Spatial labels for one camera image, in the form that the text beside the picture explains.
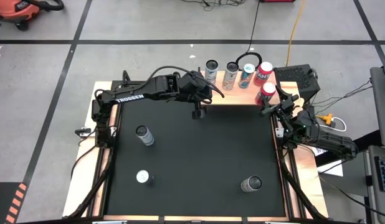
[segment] wooden table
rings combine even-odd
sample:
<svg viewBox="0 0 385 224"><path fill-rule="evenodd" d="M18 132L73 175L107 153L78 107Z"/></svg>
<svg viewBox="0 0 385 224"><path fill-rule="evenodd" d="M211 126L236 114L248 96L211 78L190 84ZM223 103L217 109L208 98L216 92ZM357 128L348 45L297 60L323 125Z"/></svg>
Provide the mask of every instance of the wooden table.
<svg viewBox="0 0 385 224"><path fill-rule="evenodd" d="M224 77L224 72L218 71L216 78L216 86L225 94L225 98L221 98L221 96L214 92L213 93L213 105L254 105L254 98L258 91L260 90L259 86L254 85L253 82L246 89L241 89L238 87L238 78L235 82L235 85L232 90L223 90L222 81ZM271 74L268 82L272 82L276 84L274 73ZM110 90L112 82L96 82L93 88L93 93L97 89ZM296 83L281 83L283 90L289 93L298 93L298 89ZM279 97L276 94L270 100L270 103L277 104L279 102ZM94 129L95 123L91 119L91 103L88 107L88 113L86 117L85 126L91 129ZM112 108L112 114L110 119L110 125L115 124L117 105ZM79 147L77 157L80 157L85 151L89 150L95 144L95 138L89 137L86 141L81 143ZM298 146L296 150L294 150L295 155L295 163L297 167L298 178L300 181L300 186L306 196L310 199L312 204L318 209L318 211L324 216L328 216L325 200L323 196L323 191L321 189L320 179L318 177L315 158L313 154L308 151L308 147L306 146ZM99 148L95 148L92 152L87 154L83 159L81 159L74 170L74 176L70 182L67 201L64 207L63 216L70 215L83 201L89 190L92 188L93 177L95 174L95 168L97 164L99 154ZM105 149L103 153L102 169L105 167L107 163L107 157L109 154L109 149ZM286 158L287 166L291 170L290 166L290 158L287 156ZM95 204L92 209L92 215L98 216L100 212L101 206L101 198L103 197L103 185L98 190L95 196ZM297 196L291 186L289 186L290 198L292 200L292 209L293 216L300 217L299 209L298 209L298 201ZM310 218L310 214L306 211L307 217ZM139 215L121 215L121 216L104 216L106 220L159 220L159 216L139 216ZM220 221L220 222L241 222L241 217L171 217L165 216L165 221L190 221L190 220L202 220L202 221ZM248 221L287 221L287 217L249 217Z"/></svg>

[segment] black table surface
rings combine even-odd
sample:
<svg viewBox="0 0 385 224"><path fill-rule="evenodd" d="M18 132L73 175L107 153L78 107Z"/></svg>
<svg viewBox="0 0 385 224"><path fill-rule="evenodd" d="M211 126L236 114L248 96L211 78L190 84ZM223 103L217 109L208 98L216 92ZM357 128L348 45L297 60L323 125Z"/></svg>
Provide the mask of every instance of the black table surface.
<svg viewBox="0 0 385 224"><path fill-rule="evenodd" d="M194 105L139 100L123 105L106 215L285 217L270 118L256 106L208 106L193 120ZM155 142L145 146L139 125ZM153 185L136 181L139 170ZM260 190L245 193L242 180L257 175Z"/></svg>

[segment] gray floor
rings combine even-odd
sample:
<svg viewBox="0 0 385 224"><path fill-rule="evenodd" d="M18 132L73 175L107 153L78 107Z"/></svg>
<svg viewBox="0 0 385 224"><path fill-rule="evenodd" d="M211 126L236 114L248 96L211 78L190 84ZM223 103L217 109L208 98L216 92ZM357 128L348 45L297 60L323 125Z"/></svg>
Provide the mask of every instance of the gray floor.
<svg viewBox="0 0 385 224"><path fill-rule="evenodd" d="M64 0L66 10L43 12L26 32L12 24L0 27L0 181L24 178L65 59L73 55L50 127L45 137L19 222L60 218L70 168L77 154L74 129L83 126L95 81L119 80L128 70L144 80L157 67L188 69L216 59L221 68L244 53L247 44L196 44L198 40L249 40L257 0L238 7L202 10L178 0L92 0L80 40L191 40L184 44L78 44L69 52L87 0ZM385 0L360 0L376 37L385 40ZM288 40L301 1L261 4L255 40ZM41 40L31 44L24 40ZM353 0L307 0L295 40L368 40ZM276 67L285 65L287 45L252 46ZM340 96L369 79L381 66L374 45L292 45L290 65L309 63L319 75L316 101ZM342 118L353 139L378 129L372 91L335 104L325 113ZM330 217L341 221L364 218L364 209L323 186Z"/></svg>

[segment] can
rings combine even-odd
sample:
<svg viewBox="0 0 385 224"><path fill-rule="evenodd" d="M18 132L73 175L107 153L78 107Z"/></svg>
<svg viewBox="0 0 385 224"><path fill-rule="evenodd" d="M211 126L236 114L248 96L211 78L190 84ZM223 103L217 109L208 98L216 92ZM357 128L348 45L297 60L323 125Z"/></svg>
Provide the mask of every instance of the can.
<svg viewBox="0 0 385 224"><path fill-rule="evenodd" d="M215 60L209 60L205 64L205 79L215 84L217 68L219 64Z"/></svg>
<svg viewBox="0 0 385 224"><path fill-rule="evenodd" d="M266 83L272 72L273 65L270 62L261 63L254 78L255 85L262 86L264 83Z"/></svg>
<svg viewBox="0 0 385 224"><path fill-rule="evenodd" d="M154 176L149 174L147 170L140 170L136 175L136 180L141 184L151 185L154 182Z"/></svg>
<svg viewBox="0 0 385 224"><path fill-rule="evenodd" d="M273 83L265 83L255 97L256 104L262 106L262 96L264 96L264 98L269 101L275 94L275 90L275 85Z"/></svg>
<svg viewBox="0 0 385 224"><path fill-rule="evenodd" d="M252 79L254 72L255 72L254 65L249 63L244 65L244 69L242 70L242 73L241 73L240 82L238 83L240 88L248 88L249 82Z"/></svg>
<svg viewBox="0 0 385 224"><path fill-rule="evenodd" d="M262 181L258 176L250 176L241 182L241 190L244 192L253 192L259 190L262 186Z"/></svg>
<svg viewBox="0 0 385 224"><path fill-rule="evenodd" d="M227 63L226 71L224 72L224 78L222 87L225 90L231 90L234 87L235 79L237 79L238 64L235 62Z"/></svg>
<svg viewBox="0 0 385 224"><path fill-rule="evenodd" d="M138 138L141 139L141 141L146 145L146 146L150 146L152 144L154 144L154 136L151 134L151 131L149 131L149 129L144 126L144 125L140 125L136 128L136 135Z"/></svg>

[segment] black floor stripe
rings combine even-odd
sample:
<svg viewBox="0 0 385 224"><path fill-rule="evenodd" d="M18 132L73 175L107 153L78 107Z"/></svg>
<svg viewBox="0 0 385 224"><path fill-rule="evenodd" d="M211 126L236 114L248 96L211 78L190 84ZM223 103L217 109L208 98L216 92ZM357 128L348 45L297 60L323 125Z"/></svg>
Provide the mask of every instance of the black floor stripe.
<svg viewBox="0 0 385 224"><path fill-rule="evenodd" d="M378 53L378 57L379 57L379 59L381 59L381 63L385 67L385 53L382 50L382 47L379 44L377 37L375 36L373 28L371 27L371 25L370 25L370 23L369 23L369 21L367 19L366 14L364 13L364 9L361 6L359 0L353 0L353 2L356 5L356 8L357 8L357 10L358 10L358 12L360 14L361 20L363 20L364 26L366 27L367 32L368 32L371 40L374 42L374 46L375 46L375 49L376 49L376 51Z"/></svg>
<svg viewBox="0 0 385 224"><path fill-rule="evenodd" d="M51 99L49 110L47 111L47 114L46 114L44 122L43 122L42 129L39 133L39 137L37 138L37 142L36 142L35 148L33 150L31 160L29 161L29 165L28 165L28 168L27 168L25 176L24 176L23 182L27 186L30 186L32 176L35 172L37 161L39 160L40 153L42 152L45 137L47 136L47 132L49 131L50 123L52 121L55 108L57 107L57 103L58 103L58 100L60 98L62 87L64 86L65 79L67 78L70 64L71 64L72 59L74 57L74 53L75 53L76 46L77 46L77 40L79 40L80 34L82 33L83 25L85 24L88 10L90 9L91 4L92 4L92 0L87 0L86 5L85 5L85 9L83 10L83 14L80 18L79 25L77 27L77 30L76 30L76 33L74 36L74 40L72 42L72 45L70 46L68 56L65 59L64 67L62 68L61 75L60 75L59 80L57 82L57 86L54 90L54 94L53 94L53 97Z"/></svg>
<svg viewBox="0 0 385 224"><path fill-rule="evenodd" d="M0 40L0 44L73 44L74 40ZM252 44L288 45L289 40L253 40ZM76 40L76 44L92 45L156 45L156 44L249 44L249 40ZM375 45L373 40L293 40L293 45Z"/></svg>

